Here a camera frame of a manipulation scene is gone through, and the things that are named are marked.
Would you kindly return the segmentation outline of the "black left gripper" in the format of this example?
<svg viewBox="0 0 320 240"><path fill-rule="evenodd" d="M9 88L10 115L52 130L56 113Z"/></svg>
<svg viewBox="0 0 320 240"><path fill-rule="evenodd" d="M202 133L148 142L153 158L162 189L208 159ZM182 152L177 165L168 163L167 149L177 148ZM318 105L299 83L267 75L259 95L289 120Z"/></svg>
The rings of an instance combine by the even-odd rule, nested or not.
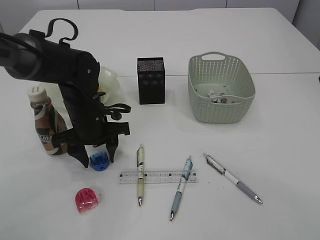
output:
<svg viewBox="0 0 320 240"><path fill-rule="evenodd" d="M89 158L84 145L100 145L118 135L129 135L128 122L108 122L106 116L109 115L113 120L119 121L122 114L131 112L131 107L124 103L105 106L100 101L100 96L105 93L98 91L98 84L82 86L67 82L59 84L58 87L72 128L53 135L52 142L67 144L68 155L88 168ZM114 163L117 147L118 141L106 144L111 163Z"/></svg>

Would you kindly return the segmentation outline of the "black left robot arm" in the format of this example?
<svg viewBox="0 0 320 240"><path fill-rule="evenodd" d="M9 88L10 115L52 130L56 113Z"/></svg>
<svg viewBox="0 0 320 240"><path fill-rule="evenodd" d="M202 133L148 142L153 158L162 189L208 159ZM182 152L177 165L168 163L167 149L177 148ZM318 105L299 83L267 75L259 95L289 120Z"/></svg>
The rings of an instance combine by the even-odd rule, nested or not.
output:
<svg viewBox="0 0 320 240"><path fill-rule="evenodd" d="M57 84L72 127L52 136L54 146L67 145L67 152L85 167L86 146L105 145L111 161L119 135L129 135L122 115L131 107L124 103L106 106L99 91L100 64L87 51L73 49L69 39L47 40L43 32L0 35L0 65L15 79Z"/></svg>

